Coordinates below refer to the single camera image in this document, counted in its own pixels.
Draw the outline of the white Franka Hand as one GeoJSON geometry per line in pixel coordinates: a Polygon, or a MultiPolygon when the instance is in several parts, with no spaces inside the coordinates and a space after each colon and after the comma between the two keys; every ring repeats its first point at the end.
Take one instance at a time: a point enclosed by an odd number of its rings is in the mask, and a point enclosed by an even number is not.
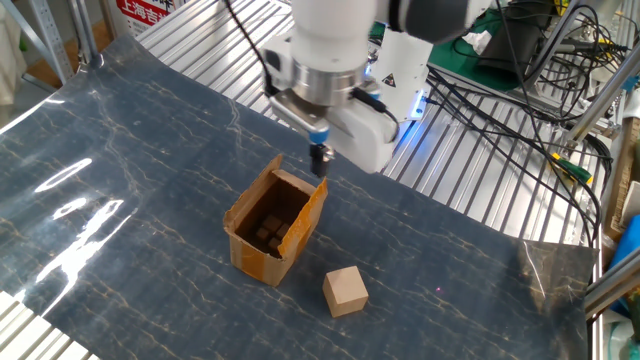
{"type": "Polygon", "coordinates": [[[330,108],[327,121],[329,146],[311,144],[309,148],[310,171],[317,177],[327,175],[334,150],[366,173],[380,171],[391,159],[400,127],[388,114],[355,100],[330,108]]]}

